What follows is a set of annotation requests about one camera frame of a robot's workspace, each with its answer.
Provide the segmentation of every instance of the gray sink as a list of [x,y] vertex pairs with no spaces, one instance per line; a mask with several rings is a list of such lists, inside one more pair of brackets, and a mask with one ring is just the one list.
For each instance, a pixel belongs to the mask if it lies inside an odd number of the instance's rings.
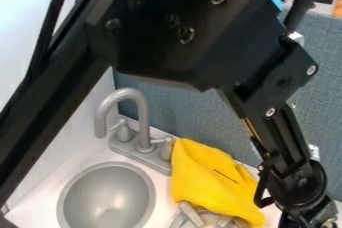
[[57,205],[62,228],[140,228],[156,201],[148,175],[131,164],[92,166],[63,189]]

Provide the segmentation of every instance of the faucet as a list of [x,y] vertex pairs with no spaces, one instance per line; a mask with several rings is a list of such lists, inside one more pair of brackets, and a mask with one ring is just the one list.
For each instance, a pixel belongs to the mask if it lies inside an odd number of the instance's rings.
[[154,150],[155,144],[151,144],[150,140],[150,119],[148,114],[148,106],[143,94],[134,88],[123,88],[110,94],[97,108],[94,118],[95,136],[104,138],[107,135],[106,118],[109,110],[123,100],[132,100],[138,107],[139,119],[139,141],[137,150],[148,153]]

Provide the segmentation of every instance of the faucet handle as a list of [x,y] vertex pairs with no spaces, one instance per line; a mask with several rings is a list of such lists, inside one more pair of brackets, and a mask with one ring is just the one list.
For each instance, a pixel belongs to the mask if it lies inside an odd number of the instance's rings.
[[108,129],[114,131],[120,142],[128,142],[133,139],[133,130],[128,126],[126,119],[121,118],[117,124]]
[[172,136],[151,140],[151,144],[163,144],[163,149],[160,153],[160,156],[163,160],[171,160],[173,142],[174,138]]

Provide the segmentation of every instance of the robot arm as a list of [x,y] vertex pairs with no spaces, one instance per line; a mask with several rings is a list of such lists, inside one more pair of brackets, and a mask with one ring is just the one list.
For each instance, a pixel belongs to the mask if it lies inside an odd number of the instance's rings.
[[[275,203],[280,227],[335,220],[325,172],[310,160],[286,104],[318,66],[289,39],[279,12],[277,0],[78,0],[39,76],[1,114],[0,203],[112,65],[169,85],[215,88],[264,160],[255,203]],[[271,197],[263,199],[266,188]]]

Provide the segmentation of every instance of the white wall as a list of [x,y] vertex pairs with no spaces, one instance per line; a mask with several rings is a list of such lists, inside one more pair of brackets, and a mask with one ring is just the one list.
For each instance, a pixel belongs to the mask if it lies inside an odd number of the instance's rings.
[[[74,1],[66,1],[59,24]],[[49,2],[0,0],[0,110],[25,75]],[[84,126],[92,126],[96,107],[113,90],[113,73],[109,69],[11,196],[7,202],[9,209],[51,175],[66,158],[82,150],[82,146],[88,143],[87,138],[94,136],[92,130],[84,131]],[[116,114],[117,108],[113,108],[110,117]]]
[[[60,21],[74,1],[66,1]],[[49,2],[0,0],[0,110],[26,73]]]

